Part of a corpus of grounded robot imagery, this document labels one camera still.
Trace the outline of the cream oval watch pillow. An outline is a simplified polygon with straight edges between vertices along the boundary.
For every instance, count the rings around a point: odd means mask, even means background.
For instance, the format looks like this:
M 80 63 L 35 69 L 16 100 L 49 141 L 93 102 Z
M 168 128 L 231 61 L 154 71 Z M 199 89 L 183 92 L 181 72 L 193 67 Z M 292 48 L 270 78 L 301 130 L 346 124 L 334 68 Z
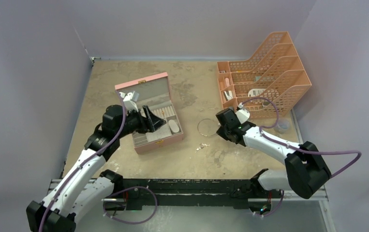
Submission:
M 173 119 L 168 120 L 168 126 L 169 126 L 172 134 L 180 132 L 180 127 L 179 127 L 178 123 L 175 120 L 173 120 Z

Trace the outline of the white label card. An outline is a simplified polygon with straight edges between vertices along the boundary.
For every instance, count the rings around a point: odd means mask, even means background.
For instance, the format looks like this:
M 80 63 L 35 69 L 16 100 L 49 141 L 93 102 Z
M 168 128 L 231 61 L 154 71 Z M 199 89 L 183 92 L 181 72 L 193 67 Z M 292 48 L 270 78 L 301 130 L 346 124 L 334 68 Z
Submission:
M 248 97 L 259 97 L 265 92 L 265 88 L 253 88 L 248 91 Z

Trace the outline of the pink jewelry box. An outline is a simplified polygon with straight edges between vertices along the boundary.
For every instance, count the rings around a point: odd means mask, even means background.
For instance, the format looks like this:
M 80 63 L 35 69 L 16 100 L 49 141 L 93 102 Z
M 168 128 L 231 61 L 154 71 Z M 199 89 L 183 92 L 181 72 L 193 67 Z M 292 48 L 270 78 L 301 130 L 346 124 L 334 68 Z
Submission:
M 156 123 L 155 132 L 133 132 L 133 145 L 137 154 L 181 142 L 184 133 L 173 106 L 168 73 L 163 72 L 115 85 L 129 111 L 138 109 L 143 117 Z

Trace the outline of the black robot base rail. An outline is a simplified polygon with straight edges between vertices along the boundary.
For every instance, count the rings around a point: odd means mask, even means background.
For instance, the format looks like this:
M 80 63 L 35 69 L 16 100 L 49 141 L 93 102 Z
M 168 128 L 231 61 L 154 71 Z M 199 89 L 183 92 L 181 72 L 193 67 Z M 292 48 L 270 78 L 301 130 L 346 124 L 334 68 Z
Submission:
M 231 207 L 266 212 L 280 190 L 263 190 L 251 179 L 142 179 L 124 178 L 111 170 L 100 173 L 114 186 L 111 193 L 126 204 L 127 210 L 144 206 Z

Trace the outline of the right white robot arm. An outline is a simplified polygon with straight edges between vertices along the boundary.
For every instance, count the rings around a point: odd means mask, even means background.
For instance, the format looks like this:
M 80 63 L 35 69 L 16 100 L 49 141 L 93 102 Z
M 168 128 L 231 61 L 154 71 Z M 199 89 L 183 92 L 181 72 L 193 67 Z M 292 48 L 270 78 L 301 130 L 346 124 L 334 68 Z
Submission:
M 220 127 L 216 133 L 226 141 L 257 149 L 285 166 L 284 170 L 262 170 L 254 177 L 251 191 L 262 197 L 269 190 L 292 190 L 301 198 L 309 199 L 332 178 L 324 159 L 311 142 L 303 144 L 282 140 L 254 123 L 242 121 L 233 108 L 216 114 Z

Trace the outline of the clear plastic cup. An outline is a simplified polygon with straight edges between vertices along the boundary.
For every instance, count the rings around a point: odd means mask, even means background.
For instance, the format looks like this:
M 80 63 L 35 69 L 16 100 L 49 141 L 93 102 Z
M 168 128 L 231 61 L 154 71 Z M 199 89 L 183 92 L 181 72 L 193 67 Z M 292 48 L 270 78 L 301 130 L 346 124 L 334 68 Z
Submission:
M 281 118 L 278 120 L 278 123 L 274 127 L 274 131 L 276 131 L 279 134 L 284 134 L 290 129 L 290 127 L 291 123 L 289 122 L 289 120 Z

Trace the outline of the orange mesh file organizer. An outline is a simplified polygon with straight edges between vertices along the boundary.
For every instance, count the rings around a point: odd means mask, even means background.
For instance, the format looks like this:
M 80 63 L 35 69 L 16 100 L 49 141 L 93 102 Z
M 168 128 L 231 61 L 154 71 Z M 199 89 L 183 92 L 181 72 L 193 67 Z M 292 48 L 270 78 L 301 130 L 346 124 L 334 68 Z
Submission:
M 273 118 L 278 110 L 287 115 L 312 86 L 289 32 L 270 33 L 247 60 L 217 63 L 218 86 L 223 108 L 240 103 L 251 119 Z M 248 97 L 253 88 L 265 88 L 259 97 Z M 223 92 L 231 90 L 227 101 Z

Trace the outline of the white stapler in organizer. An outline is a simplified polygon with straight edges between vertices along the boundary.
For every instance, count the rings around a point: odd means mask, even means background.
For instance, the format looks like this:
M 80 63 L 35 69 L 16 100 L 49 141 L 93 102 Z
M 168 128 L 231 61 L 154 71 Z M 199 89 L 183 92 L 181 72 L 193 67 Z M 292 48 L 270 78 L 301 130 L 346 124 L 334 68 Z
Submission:
M 231 90 L 225 90 L 223 92 L 224 94 L 224 97 L 227 101 L 231 100 L 233 98 L 233 94 L 232 94 L 232 91 Z

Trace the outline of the rhinestone earring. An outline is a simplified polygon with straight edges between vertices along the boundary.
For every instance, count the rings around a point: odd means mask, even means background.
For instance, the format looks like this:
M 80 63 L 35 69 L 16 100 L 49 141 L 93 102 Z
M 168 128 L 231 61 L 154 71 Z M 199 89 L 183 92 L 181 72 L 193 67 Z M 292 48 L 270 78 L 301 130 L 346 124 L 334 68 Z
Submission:
M 205 147 L 209 147 L 209 145 L 208 144 L 200 144 L 199 147 L 196 149 L 196 152 L 203 149 L 203 148 L 205 148 Z

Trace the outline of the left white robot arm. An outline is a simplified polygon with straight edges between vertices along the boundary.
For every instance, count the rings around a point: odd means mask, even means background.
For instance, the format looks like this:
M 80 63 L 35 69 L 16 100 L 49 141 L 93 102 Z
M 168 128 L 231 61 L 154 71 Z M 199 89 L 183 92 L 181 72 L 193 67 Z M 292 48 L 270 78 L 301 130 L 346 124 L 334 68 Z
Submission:
M 120 138 L 131 134 L 155 132 L 166 121 L 154 115 L 148 106 L 127 111 L 124 106 L 108 106 L 103 119 L 88 138 L 84 150 L 67 175 L 41 202 L 32 201 L 26 214 L 32 232 L 73 232 L 80 219 L 96 202 L 116 198 L 141 186 L 124 187 L 123 177 L 111 170 L 86 188 L 86 184 L 119 148 Z

